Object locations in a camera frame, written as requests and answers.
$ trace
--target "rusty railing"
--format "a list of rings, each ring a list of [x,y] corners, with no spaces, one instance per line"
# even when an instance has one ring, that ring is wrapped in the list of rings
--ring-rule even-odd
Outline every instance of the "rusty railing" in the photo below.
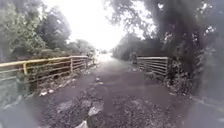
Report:
[[[162,76],[166,76],[168,73],[168,57],[138,57],[138,66],[140,69]]]
[[[10,80],[22,80],[24,83],[44,82],[85,69],[90,60],[87,56],[70,56],[2,63],[0,84]]]

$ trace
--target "paved road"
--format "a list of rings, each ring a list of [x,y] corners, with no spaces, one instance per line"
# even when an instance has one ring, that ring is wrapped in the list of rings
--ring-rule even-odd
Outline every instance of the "paved road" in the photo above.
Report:
[[[126,62],[101,59],[77,81],[1,111],[0,128],[224,127],[221,112],[173,95]]]

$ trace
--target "horizontal rail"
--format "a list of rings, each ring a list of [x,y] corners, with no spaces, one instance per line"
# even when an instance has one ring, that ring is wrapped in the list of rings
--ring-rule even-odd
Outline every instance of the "horizontal rail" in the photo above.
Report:
[[[6,81],[6,80],[11,80],[11,79],[16,79],[17,76],[12,76],[12,77],[8,77],[8,78],[5,78],[5,79],[0,79],[0,82],[2,81]]]
[[[70,66],[66,66],[66,67],[62,67],[62,68],[54,68],[54,69],[46,70],[46,71],[43,71],[43,72],[29,74],[29,76],[39,75],[39,74],[43,74],[43,73],[47,73],[47,72],[57,71],[57,70],[61,70],[61,69],[69,69],[69,68],[70,68]]]
[[[37,80],[29,81],[28,83],[34,83],[34,82],[37,82],[39,80],[48,79],[48,78],[59,76],[59,75],[66,74],[66,73],[70,73],[70,71],[65,71],[65,72],[61,72],[61,73],[57,73],[57,74],[41,77],[41,78],[38,78]]]
[[[58,58],[49,58],[49,59],[36,59],[36,60],[27,60],[27,61],[17,61],[17,62],[9,62],[0,64],[1,67],[6,66],[16,66],[22,64],[29,64],[29,63],[39,63],[39,62],[46,62],[46,61],[55,61],[55,60],[64,60],[64,59],[71,59],[71,58],[87,58],[87,56],[69,56],[69,57],[58,57]]]
[[[1,71],[0,74],[2,74],[2,73],[9,73],[9,72],[15,72],[15,71],[21,71],[21,70],[23,70],[23,68],[5,70],[5,71]]]
[[[168,57],[138,57],[138,65],[143,70],[150,70],[159,75],[167,75]]]
[[[142,59],[142,60],[152,60],[152,59],[166,60],[166,59],[168,59],[168,57],[138,57],[138,59]]]
[[[52,63],[52,64],[45,64],[45,65],[41,65],[41,66],[30,66],[27,69],[33,69],[33,68],[41,68],[41,67],[46,67],[46,66],[55,66],[55,65],[59,65],[59,64],[66,64],[66,63],[70,63],[70,61],[66,61],[66,62],[59,62],[59,63]]]
[[[2,77],[0,82],[20,78],[17,75],[22,71],[21,75],[27,78],[24,79],[24,83],[33,83],[87,68],[88,62],[91,60],[93,59],[87,56],[69,56],[2,63],[0,64],[0,69],[2,69],[0,70],[0,75]]]

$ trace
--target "sky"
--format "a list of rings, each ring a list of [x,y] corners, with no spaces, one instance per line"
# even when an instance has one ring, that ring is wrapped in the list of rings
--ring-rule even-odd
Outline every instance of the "sky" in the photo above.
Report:
[[[101,0],[45,0],[50,7],[58,6],[67,18],[71,40],[84,39],[96,48],[110,50],[125,32],[109,24]]]

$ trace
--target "tree canopy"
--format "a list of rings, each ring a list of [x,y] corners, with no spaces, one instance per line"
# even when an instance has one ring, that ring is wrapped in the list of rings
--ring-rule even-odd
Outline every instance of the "tree canopy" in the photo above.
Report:
[[[217,37],[222,38],[218,35],[223,33],[221,5],[219,0],[104,0],[108,20],[127,32],[114,55],[127,59],[137,52],[176,58],[182,72],[194,80],[202,72],[206,51]]]
[[[70,26],[58,7],[49,10],[41,0],[0,0],[0,6],[0,62],[80,54],[68,45]]]

